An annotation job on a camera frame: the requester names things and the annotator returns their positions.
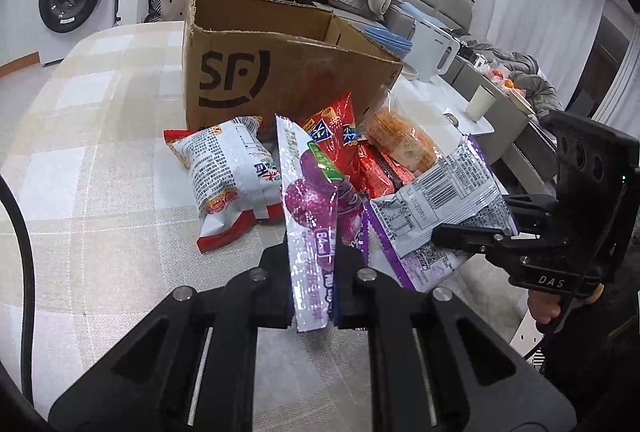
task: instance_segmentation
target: curtain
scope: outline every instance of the curtain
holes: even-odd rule
[[[567,106],[595,40],[605,0],[476,0],[470,33],[532,55]]]
[[[640,139],[640,17],[613,83],[593,115],[596,122]]]

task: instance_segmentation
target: checkered tablecloth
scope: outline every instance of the checkered tablecloth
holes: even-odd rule
[[[283,229],[201,255],[186,171],[162,140],[184,128],[181,22],[115,27],[79,43],[16,128],[1,167],[31,235],[33,385],[64,390],[178,285],[206,290],[256,265]],[[22,273],[0,210],[0,358],[19,382]],[[254,430],[370,430],[363,332],[260,330]]]

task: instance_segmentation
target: white cup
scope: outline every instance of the white cup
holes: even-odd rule
[[[482,85],[478,86],[471,101],[466,106],[465,113],[472,122],[477,122],[491,108],[495,96]]]

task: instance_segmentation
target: floor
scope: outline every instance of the floor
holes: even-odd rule
[[[11,141],[21,117],[55,70],[35,65],[0,78],[0,138]],[[4,155],[0,149],[0,166]],[[503,339],[511,340],[526,311],[526,291],[508,283],[507,273],[475,256],[444,281]]]

